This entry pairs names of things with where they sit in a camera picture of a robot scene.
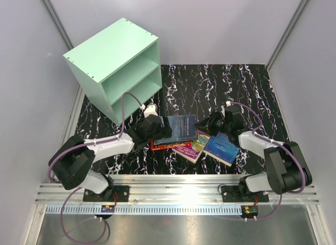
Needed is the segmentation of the dark blue paperback book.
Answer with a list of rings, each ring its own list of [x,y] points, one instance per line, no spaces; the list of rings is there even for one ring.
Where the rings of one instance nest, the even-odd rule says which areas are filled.
[[[195,124],[198,121],[197,115],[175,115],[175,116],[160,116],[163,128],[169,126],[171,137],[163,137],[155,140],[154,145],[166,145],[180,142],[193,141],[198,138],[198,131]]]

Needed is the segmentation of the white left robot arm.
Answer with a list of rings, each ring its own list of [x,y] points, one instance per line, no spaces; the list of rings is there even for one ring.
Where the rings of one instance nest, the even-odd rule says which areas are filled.
[[[92,191],[99,200],[108,201],[113,195],[113,179],[94,172],[91,165],[111,156],[139,151],[153,140],[171,136],[168,118],[155,115],[149,115],[119,135],[98,140],[72,136],[50,159],[48,177],[55,182],[51,177],[54,173],[64,189],[84,188]]]

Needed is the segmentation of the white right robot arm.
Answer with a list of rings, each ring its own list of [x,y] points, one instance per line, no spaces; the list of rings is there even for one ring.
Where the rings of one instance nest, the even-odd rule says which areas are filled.
[[[267,138],[257,131],[259,125],[249,129],[244,123],[242,108],[252,109],[238,102],[228,101],[220,111],[212,112],[195,127],[210,136],[224,133],[231,144],[254,153],[265,161],[265,173],[249,175],[239,182],[238,196],[251,201],[257,192],[301,193],[313,182],[299,145],[294,141],[280,142]]]

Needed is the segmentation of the red paperback book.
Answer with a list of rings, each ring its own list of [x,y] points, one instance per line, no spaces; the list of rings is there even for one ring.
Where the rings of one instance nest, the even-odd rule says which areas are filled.
[[[172,142],[167,144],[155,144],[154,141],[150,142],[150,148],[152,151],[157,150],[165,150],[165,149],[171,149],[176,147],[185,147],[185,146],[191,146],[192,141],[183,141],[183,142]]]

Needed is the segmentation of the purple treehouse book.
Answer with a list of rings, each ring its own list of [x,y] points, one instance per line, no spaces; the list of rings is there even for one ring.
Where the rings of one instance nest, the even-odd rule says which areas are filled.
[[[190,146],[176,147],[172,148],[172,150],[176,154],[195,164],[201,156],[203,149],[207,145],[210,138],[210,135],[199,131],[198,139],[194,140]]]

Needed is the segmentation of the black marbled table mat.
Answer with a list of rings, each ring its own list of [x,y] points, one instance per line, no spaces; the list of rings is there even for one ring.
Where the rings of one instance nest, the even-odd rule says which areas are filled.
[[[204,119],[225,101],[237,101],[249,128],[262,124],[260,134],[278,141],[289,140],[264,65],[162,65],[161,73],[163,87],[150,98],[161,114],[191,114]],[[206,154],[191,163],[170,149],[152,151],[146,146],[128,155],[99,160],[92,169],[109,175],[251,174],[263,172],[264,165],[263,159],[245,150],[228,167]]]

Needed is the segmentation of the mint green wooden shelf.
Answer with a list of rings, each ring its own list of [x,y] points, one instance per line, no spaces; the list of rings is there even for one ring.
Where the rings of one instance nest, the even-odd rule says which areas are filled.
[[[89,101],[116,125],[162,88],[158,37],[125,18],[64,58]]]

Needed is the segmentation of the aluminium mounting rail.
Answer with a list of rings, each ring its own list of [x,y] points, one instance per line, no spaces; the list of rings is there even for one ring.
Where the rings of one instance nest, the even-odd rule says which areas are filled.
[[[130,186],[129,205],[214,205],[221,204],[218,186],[236,185],[244,175],[111,175],[114,184]],[[62,185],[42,183],[35,204],[63,203],[73,191]],[[286,193],[283,205],[319,205],[315,187],[305,187],[301,194]]]

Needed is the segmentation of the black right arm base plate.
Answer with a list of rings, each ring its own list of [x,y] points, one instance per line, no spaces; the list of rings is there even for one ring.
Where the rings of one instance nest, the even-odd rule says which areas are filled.
[[[244,191],[239,186],[228,186],[221,185],[219,187],[223,202],[247,202],[254,203],[258,202],[269,202],[268,195],[264,195],[262,191],[260,192],[249,192]]]

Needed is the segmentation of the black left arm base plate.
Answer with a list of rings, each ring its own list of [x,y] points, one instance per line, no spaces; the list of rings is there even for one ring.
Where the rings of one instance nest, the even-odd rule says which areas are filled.
[[[83,202],[128,202],[129,186],[109,186],[101,194],[94,193],[85,189],[83,194]]]

